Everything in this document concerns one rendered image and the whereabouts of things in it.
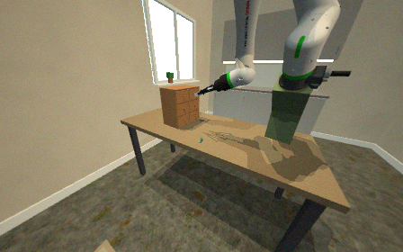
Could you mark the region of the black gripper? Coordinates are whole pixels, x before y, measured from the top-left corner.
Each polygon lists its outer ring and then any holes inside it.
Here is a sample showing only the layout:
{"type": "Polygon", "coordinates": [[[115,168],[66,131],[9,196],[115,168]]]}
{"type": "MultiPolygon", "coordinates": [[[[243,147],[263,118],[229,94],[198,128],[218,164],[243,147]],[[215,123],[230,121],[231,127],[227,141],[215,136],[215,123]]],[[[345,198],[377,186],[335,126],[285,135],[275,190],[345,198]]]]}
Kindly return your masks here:
{"type": "Polygon", "coordinates": [[[210,86],[202,89],[200,92],[195,93],[194,95],[196,97],[196,96],[204,95],[208,92],[215,91],[215,90],[217,90],[218,92],[222,91],[222,89],[219,85],[219,79],[215,80],[214,85],[210,85],[210,86]]]}

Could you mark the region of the brown wooden drawer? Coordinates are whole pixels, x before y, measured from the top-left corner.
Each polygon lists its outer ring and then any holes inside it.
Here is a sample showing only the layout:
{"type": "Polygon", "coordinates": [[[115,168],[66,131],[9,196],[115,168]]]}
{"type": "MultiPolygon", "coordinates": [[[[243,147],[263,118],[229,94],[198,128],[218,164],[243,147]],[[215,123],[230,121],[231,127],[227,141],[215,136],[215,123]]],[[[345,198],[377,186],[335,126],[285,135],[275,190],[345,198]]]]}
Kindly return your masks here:
{"type": "Polygon", "coordinates": [[[188,89],[183,89],[183,90],[176,90],[176,103],[182,103],[189,101],[189,90],[188,89]]]}
{"type": "Polygon", "coordinates": [[[189,102],[177,104],[177,116],[189,112],[189,102]]]}
{"type": "Polygon", "coordinates": [[[190,112],[190,122],[199,118],[199,109],[193,112],[190,112]]]}
{"type": "Polygon", "coordinates": [[[199,92],[199,87],[189,88],[189,100],[193,100],[199,98],[199,96],[195,97],[195,93],[199,92]]]}
{"type": "Polygon", "coordinates": [[[179,116],[177,117],[177,119],[178,119],[178,128],[180,128],[185,124],[189,123],[189,113],[179,116]]]}
{"type": "Polygon", "coordinates": [[[199,109],[199,99],[189,101],[190,112],[199,109]]]}

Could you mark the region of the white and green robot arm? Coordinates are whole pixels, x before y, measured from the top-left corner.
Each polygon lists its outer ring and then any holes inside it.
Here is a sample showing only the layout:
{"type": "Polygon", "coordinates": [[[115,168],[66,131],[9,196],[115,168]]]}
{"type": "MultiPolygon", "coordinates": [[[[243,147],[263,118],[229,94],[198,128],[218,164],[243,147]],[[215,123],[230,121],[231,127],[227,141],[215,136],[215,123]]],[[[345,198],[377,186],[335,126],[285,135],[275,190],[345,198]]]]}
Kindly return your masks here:
{"type": "MultiPolygon", "coordinates": [[[[317,66],[323,46],[340,14],[337,0],[292,0],[298,25],[284,44],[279,85],[296,91],[318,89],[329,77],[349,77],[352,71],[317,66]],[[315,69],[314,69],[315,68],[315,69]]],[[[235,70],[219,77],[223,91],[250,84],[255,78],[255,28],[261,0],[234,0],[236,16],[235,70]]]]}

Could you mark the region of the orange chest of drawers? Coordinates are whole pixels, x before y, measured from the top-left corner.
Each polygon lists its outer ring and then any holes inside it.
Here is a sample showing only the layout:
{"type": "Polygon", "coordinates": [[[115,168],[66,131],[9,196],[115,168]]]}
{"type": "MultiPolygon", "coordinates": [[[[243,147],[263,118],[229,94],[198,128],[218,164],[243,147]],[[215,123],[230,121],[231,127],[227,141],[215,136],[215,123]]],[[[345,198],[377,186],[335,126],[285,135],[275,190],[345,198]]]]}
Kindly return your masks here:
{"type": "MultiPolygon", "coordinates": [[[[176,90],[183,90],[189,88],[195,88],[199,86],[195,85],[176,85],[176,86],[168,86],[168,87],[159,87],[161,104],[162,104],[162,112],[164,124],[169,125],[174,128],[178,128],[178,119],[177,117],[177,104],[176,103],[176,90]]],[[[199,87],[200,92],[200,87],[199,87]]]]}

